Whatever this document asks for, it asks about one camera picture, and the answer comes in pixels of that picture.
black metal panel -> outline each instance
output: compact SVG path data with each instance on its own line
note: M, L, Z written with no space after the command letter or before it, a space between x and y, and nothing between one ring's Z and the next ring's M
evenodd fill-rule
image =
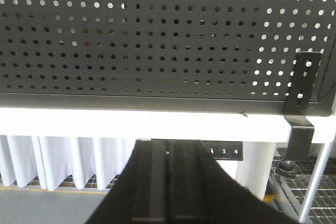
M0 10L0 94L233 100L247 112L274 101L258 111L278 113L300 51L322 52L312 103L335 82L335 0L0 0Z

gray floor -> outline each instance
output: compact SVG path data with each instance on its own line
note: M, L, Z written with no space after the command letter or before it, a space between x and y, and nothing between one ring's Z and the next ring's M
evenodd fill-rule
M0 190L1 224L83 224L105 195Z

metal pole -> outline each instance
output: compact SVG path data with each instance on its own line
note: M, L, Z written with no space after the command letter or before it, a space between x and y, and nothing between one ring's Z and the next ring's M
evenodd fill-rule
M319 156L317 158L313 174L309 181L306 195L304 197L301 211L299 212L299 222L306 223L308 219L308 214L311 208L311 205L314 201L315 194L320 184L321 177L323 175L324 169L326 167L330 152L333 146L333 141L330 143L323 144L321 146Z

black foreground object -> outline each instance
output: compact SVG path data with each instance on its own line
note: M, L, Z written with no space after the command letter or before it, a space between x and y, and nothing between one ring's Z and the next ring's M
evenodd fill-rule
M137 141L118 183L86 224L296 223L237 184L201 141Z

wire rack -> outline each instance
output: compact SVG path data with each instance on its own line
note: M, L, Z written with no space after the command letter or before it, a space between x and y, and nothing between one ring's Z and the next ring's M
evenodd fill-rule
M305 162L296 162L300 174L294 179L283 178L300 204L303 203L307 192L315 162L316 158L310 158ZM274 165L272 165L270 174L280 182L280 177L275 174ZM309 213L309 219L313 224L336 224L336 159L334 158L330 158L325 167Z

